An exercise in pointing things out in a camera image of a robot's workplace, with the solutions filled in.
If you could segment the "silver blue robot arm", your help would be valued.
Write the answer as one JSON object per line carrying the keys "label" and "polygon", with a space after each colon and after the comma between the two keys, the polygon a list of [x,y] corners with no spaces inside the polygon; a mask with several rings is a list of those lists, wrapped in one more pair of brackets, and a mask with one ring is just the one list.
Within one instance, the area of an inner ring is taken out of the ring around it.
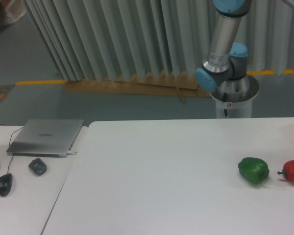
{"label": "silver blue robot arm", "polygon": [[247,67],[294,70],[294,0],[215,0],[217,24],[195,77],[216,90],[245,77]]}

